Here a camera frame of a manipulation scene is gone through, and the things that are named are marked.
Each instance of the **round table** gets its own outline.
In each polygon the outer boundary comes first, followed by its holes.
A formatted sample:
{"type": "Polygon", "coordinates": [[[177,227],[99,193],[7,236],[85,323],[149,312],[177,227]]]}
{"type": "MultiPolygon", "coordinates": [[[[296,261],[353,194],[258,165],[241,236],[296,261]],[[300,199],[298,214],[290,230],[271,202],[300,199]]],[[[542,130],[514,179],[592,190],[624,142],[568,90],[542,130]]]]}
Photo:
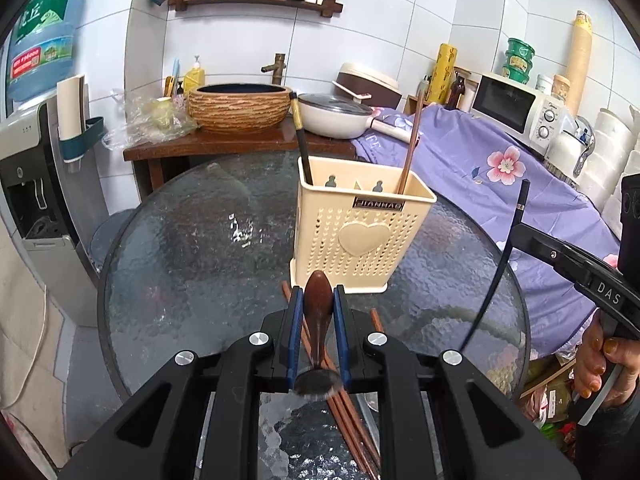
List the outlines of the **round table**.
{"type": "MultiPolygon", "coordinates": [[[[123,226],[98,290],[102,353],[122,399],[176,352],[220,352],[286,307],[280,282],[293,254],[297,158],[223,156],[162,186],[123,226]]],[[[439,196],[386,292],[349,295],[350,307],[375,306],[387,333],[437,355],[462,342],[499,258],[488,235],[439,196]]],[[[519,391],[529,320],[510,268],[465,355],[507,396],[519,391]]],[[[342,459],[343,478],[364,478],[324,402],[263,395],[260,427],[262,478],[287,470],[298,478],[342,459]]]]}

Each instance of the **yellow plastic wrap roll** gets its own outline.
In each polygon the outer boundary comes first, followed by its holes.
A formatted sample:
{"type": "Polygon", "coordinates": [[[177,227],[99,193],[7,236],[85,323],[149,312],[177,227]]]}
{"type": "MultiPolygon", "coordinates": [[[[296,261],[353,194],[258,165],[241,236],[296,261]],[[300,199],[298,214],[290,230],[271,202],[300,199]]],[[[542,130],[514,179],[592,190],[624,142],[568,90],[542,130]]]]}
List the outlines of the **yellow plastic wrap roll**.
{"type": "Polygon", "coordinates": [[[433,69],[429,90],[424,99],[425,104],[438,103],[443,105],[446,102],[457,55],[458,50],[454,46],[447,43],[440,45],[436,67],[433,69]]]}
{"type": "Polygon", "coordinates": [[[565,104],[574,117],[578,114],[582,101],[582,92],[591,60],[592,41],[591,17],[583,10],[579,10],[575,17],[574,38],[571,43],[569,63],[566,67],[566,78],[571,82],[571,88],[569,88],[565,104]]]}

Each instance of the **yellow soap bottle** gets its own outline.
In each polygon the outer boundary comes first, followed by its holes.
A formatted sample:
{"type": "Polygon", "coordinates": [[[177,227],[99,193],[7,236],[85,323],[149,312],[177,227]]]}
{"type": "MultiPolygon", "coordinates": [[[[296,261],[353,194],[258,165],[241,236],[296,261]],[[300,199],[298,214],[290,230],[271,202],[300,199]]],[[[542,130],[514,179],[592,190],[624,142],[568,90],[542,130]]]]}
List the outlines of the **yellow soap bottle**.
{"type": "Polygon", "coordinates": [[[200,66],[200,56],[196,56],[193,68],[184,75],[184,93],[204,86],[204,69],[200,66]]]}

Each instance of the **fingernail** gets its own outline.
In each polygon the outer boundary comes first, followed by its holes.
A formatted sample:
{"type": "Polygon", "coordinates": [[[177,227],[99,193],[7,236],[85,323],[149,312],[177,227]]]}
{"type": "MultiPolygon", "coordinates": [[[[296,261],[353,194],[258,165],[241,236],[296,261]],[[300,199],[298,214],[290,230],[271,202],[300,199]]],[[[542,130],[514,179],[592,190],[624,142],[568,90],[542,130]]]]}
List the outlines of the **fingernail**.
{"type": "Polygon", "coordinates": [[[605,354],[613,354],[616,352],[616,349],[618,348],[618,342],[615,339],[607,339],[604,342],[604,353],[605,354]]]}

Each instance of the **silver screw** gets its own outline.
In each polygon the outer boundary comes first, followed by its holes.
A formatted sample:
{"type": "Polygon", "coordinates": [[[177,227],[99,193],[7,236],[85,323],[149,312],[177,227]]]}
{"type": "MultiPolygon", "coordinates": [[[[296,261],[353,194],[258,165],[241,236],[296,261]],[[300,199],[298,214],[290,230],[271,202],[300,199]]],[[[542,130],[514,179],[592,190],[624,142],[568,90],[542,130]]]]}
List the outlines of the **silver screw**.
{"type": "Polygon", "coordinates": [[[174,360],[177,365],[186,366],[188,364],[191,364],[195,358],[196,356],[193,354],[193,352],[189,352],[188,350],[183,350],[182,352],[178,352],[175,355],[174,360]]]}
{"type": "Polygon", "coordinates": [[[369,341],[372,345],[382,346],[388,340],[386,339],[386,335],[380,332],[372,332],[367,336],[367,341],[369,341]]]}
{"type": "Polygon", "coordinates": [[[269,341],[269,336],[264,332],[254,332],[249,336],[249,343],[255,346],[262,346],[267,344],[269,341]]]}
{"type": "Polygon", "coordinates": [[[451,366],[458,366],[462,362],[462,355],[455,350],[447,350],[442,354],[442,359],[446,364],[451,366]]]}

